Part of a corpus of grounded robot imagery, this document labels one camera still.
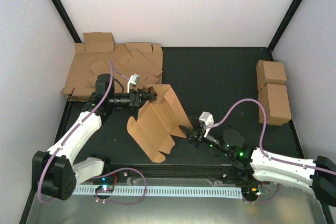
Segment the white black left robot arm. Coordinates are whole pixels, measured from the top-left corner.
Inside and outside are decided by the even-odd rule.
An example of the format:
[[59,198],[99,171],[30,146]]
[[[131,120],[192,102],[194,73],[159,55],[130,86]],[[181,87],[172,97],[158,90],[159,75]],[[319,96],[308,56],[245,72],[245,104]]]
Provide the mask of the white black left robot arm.
[[140,109],[156,96],[141,89],[134,89],[139,75],[133,74],[126,93],[116,93],[113,74],[100,74],[95,91],[90,95],[72,127],[47,151],[38,151],[32,159],[32,186],[38,200],[46,203],[42,195],[50,199],[67,200],[75,187],[92,178],[108,181],[113,174],[107,158],[89,157],[75,163],[75,159],[87,141],[102,127],[114,108]]

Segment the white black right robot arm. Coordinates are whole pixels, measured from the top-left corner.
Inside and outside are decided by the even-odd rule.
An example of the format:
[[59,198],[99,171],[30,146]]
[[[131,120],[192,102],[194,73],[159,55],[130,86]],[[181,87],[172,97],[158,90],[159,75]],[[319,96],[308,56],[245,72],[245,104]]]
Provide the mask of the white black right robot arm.
[[203,127],[188,129],[181,125],[179,128],[195,146],[205,143],[227,156],[232,166],[239,170],[238,177],[243,183],[258,181],[294,187],[323,204],[335,206],[335,163],[331,159],[324,156],[293,158],[250,147],[234,129],[214,137]]

